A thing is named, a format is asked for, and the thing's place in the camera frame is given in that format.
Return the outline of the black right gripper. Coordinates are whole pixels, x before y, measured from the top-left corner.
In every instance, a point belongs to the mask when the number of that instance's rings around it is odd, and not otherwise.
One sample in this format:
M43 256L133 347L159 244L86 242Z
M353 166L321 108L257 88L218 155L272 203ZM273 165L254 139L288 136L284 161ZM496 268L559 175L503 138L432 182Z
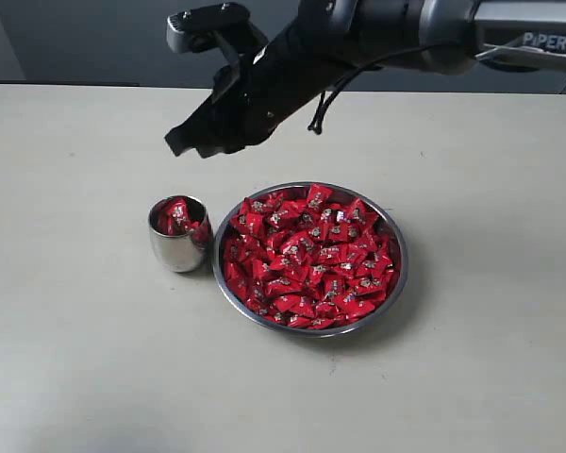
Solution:
M314 53L295 24L264 49L244 77L217 101L205 101L190 120L164 137L175 157L230 155L265 142L280 123L340 77L340 65Z

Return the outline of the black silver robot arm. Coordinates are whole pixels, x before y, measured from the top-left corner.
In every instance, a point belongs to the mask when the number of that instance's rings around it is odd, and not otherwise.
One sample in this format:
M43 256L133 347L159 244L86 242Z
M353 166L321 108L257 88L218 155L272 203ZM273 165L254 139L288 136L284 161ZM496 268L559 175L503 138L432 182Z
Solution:
M566 73L566 1L303 1L271 39L227 1L169 16L166 40L177 54L225 57L209 97L165 137L175 155L209 158L263 143L312 100L309 129L321 133L336 97L384 67Z

